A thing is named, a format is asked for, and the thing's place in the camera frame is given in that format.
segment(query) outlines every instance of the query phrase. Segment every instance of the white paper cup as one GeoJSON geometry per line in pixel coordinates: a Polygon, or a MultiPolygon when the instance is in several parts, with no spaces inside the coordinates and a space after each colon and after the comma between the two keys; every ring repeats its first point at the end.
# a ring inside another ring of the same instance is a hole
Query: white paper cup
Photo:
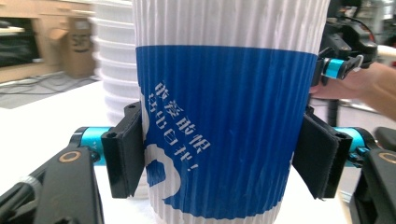
{"type": "Polygon", "coordinates": [[[96,0],[92,5],[98,19],[134,23],[131,1],[96,0]]]}
{"type": "Polygon", "coordinates": [[[107,41],[97,36],[93,36],[92,41],[104,59],[119,63],[136,63],[136,45],[107,41]]]}
{"type": "Polygon", "coordinates": [[[149,197],[168,223],[273,223],[329,0],[134,0],[149,197]]]}
{"type": "Polygon", "coordinates": [[[101,78],[103,80],[103,88],[105,91],[120,97],[134,99],[140,98],[140,89],[137,82],[107,77],[104,74],[101,75],[101,78]]]}
{"type": "Polygon", "coordinates": [[[95,52],[93,58],[100,66],[100,74],[98,76],[112,77],[124,81],[137,82],[137,67],[136,63],[120,63],[106,59],[100,55],[100,52],[95,52]]]}
{"type": "Polygon", "coordinates": [[[95,25],[95,32],[101,39],[124,44],[135,43],[133,23],[107,21],[93,17],[90,17],[90,22],[95,25]]]}

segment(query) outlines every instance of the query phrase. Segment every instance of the white table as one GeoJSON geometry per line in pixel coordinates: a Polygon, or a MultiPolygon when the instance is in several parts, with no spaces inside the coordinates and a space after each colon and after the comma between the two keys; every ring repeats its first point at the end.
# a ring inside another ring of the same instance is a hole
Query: white table
{"type": "MultiPolygon", "coordinates": [[[[11,110],[0,110],[0,194],[65,148],[82,126],[111,126],[102,82],[11,110]]],[[[148,199],[112,199],[106,167],[95,168],[107,224],[155,223],[148,199]]],[[[349,223],[339,198],[314,200],[291,168],[276,224],[349,223]]]]}

